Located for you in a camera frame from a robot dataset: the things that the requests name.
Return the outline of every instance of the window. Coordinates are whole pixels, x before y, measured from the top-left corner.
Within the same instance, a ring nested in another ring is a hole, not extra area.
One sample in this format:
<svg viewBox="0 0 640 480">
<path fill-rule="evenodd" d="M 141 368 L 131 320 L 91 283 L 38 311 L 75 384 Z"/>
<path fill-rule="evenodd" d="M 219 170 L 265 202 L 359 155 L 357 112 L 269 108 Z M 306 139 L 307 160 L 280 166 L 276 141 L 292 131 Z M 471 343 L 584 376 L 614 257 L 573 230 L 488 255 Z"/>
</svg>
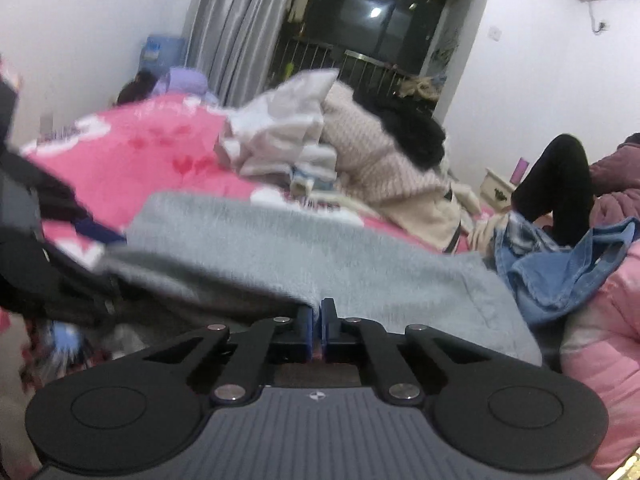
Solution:
<svg viewBox="0 0 640 480">
<path fill-rule="evenodd" d="M 305 36 L 420 72 L 446 0 L 310 0 Z"/>
</svg>

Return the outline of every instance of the gray curtain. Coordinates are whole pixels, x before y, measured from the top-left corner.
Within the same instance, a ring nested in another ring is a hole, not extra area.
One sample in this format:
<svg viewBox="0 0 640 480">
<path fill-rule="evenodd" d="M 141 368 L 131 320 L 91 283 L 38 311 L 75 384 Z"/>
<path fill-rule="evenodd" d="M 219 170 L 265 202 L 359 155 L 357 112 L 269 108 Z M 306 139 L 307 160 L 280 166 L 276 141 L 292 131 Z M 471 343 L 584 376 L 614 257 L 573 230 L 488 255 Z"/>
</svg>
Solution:
<svg viewBox="0 0 640 480">
<path fill-rule="evenodd" d="M 188 66 L 204 72 L 222 104 L 259 94 L 267 77 L 287 0 L 201 0 Z"/>
</svg>

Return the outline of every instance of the gray ribbed panel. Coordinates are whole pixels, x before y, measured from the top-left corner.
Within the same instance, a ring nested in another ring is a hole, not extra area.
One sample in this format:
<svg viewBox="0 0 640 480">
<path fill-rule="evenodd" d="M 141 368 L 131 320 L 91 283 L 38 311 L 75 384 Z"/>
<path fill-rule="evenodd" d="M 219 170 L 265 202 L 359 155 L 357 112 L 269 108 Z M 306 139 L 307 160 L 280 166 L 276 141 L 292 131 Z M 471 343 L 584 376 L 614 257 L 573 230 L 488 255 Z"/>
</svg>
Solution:
<svg viewBox="0 0 640 480">
<path fill-rule="evenodd" d="M 210 419 L 185 452 L 120 480 L 598 480 L 587 466 L 545 475 L 476 463 L 440 440 L 420 412 L 370 388 L 265 388 Z M 37 480 L 90 480 L 48 468 Z"/>
</svg>

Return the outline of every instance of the drawer handle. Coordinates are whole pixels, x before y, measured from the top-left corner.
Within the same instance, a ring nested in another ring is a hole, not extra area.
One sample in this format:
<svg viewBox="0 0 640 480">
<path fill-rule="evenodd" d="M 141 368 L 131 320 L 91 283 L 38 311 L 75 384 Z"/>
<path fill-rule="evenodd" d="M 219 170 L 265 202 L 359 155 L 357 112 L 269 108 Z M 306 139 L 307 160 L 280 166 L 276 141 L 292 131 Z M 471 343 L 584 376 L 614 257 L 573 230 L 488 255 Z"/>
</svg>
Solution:
<svg viewBox="0 0 640 480">
<path fill-rule="evenodd" d="M 494 191 L 495 191 L 495 199 L 498 202 L 506 202 L 507 196 L 500 189 L 496 187 Z"/>
</svg>

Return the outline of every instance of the white drawer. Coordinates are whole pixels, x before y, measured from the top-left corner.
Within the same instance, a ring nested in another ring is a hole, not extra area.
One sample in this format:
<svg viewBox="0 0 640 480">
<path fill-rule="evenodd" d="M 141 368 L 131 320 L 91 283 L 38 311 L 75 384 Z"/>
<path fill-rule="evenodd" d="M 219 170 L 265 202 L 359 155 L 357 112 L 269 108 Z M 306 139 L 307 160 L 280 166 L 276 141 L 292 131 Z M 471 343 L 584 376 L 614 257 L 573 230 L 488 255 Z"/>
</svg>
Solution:
<svg viewBox="0 0 640 480">
<path fill-rule="evenodd" d="M 516 189 L 511 182 L 487 168 L 486 177 L 480 186 L 480 196 L 496 212 L 503 211 L 511 205 L 511 193 Z"/>
</svg>

